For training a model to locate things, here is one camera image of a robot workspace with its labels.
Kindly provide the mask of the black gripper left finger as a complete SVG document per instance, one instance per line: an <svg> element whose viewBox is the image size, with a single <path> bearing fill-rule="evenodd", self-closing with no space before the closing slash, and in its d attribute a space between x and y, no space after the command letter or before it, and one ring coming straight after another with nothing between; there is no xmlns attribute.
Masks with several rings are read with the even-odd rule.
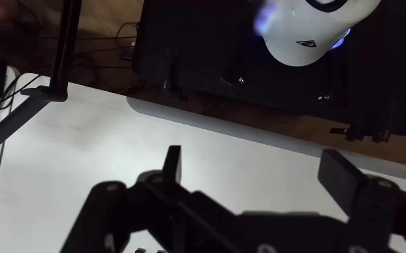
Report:
<svg viewBox="0 0 406 253"><path fill-rule="evenodd" d="M182 148L167 150L163 168L123 182L96 185L61 253L123 253L134 234L149 233L166 253L241 253L232 213L180 185Z"/></svg>

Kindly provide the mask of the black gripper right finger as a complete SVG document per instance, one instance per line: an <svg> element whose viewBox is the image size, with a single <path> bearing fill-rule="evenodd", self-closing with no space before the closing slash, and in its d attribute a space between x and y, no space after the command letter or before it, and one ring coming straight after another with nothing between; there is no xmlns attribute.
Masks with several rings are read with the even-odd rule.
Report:
<svg viewBox="0 0 406 253"><path fill-rule="evenodd" d="M395 182L363 173L335 150L322 152L318 181L349 217L347 253L394 253L392 235L406 242L406 192Z"/></svg>

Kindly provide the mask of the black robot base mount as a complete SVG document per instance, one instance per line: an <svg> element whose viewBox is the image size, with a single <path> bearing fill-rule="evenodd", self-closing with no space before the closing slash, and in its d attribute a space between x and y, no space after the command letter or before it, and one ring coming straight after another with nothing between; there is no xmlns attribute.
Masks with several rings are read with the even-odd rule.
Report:
<svg viewBox="0 0 406 253"><path fill-rule="evenodd" d="M318 61L284 65L257 36L276 0L145 0L135 74L180 89L335 121L350 141L406 137L406 0L380 0Z"/></svg>

